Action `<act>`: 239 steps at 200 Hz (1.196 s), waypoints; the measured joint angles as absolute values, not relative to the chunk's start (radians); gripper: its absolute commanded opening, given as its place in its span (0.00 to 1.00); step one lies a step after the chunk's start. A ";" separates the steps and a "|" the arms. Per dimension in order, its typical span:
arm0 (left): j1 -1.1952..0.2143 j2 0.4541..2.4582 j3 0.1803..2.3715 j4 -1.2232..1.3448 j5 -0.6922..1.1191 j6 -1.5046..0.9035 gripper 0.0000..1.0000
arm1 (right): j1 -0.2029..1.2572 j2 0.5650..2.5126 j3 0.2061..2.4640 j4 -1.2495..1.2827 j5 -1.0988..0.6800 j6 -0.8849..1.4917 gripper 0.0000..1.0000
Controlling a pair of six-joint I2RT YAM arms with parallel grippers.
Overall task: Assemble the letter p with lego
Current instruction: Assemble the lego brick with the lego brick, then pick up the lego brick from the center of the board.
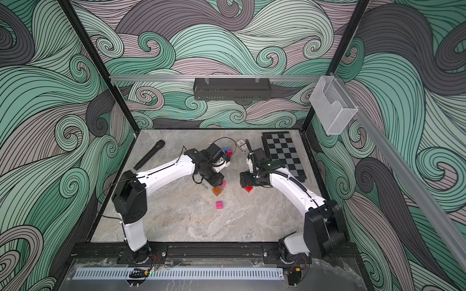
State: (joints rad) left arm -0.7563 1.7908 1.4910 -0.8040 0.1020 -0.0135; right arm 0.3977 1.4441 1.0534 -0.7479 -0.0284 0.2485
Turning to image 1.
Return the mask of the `orange lego brick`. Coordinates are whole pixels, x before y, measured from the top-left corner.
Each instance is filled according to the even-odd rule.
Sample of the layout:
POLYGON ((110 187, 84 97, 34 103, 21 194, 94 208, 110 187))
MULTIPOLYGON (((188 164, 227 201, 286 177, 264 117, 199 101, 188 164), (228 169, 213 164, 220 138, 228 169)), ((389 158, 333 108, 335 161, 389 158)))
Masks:
POLYGON ((215 187, 212 189, 212 192, 215 196, 219 196, 223 191, 223 188, 222 187, 215 187))

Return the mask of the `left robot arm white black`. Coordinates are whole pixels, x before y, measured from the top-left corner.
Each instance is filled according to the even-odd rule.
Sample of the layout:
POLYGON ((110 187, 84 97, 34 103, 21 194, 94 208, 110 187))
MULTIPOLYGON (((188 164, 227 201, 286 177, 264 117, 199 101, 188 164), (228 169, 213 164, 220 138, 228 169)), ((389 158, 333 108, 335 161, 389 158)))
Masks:
POLYGON ((154 169, 123 173, 112 202, 121 219, 125 242, 138 261, 146 259, 152 252, 143 223, 148 211, 148 196, 180 178, 196 174, 213 188, 220 187, 224 181, 221 170, 229 164, 230 157, 211 144, 205 150, 187 150, 178 158, 154 169))

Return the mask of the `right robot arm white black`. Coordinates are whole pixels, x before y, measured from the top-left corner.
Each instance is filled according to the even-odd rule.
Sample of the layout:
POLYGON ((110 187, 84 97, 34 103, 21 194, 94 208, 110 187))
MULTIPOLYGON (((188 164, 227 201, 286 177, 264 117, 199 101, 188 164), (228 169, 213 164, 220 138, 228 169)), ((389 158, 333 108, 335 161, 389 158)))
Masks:
POLYGON ((278 160, 247 159, 249 169, 240 174, 240 185, 272 187, 289 199, 304 219, 303 230, 279 240, 282 261, 296 261, 308 254, 322 259, 330 256, 348 241, 348 229, 342 207, 335 200, 326 200, 302 184, 278 160))

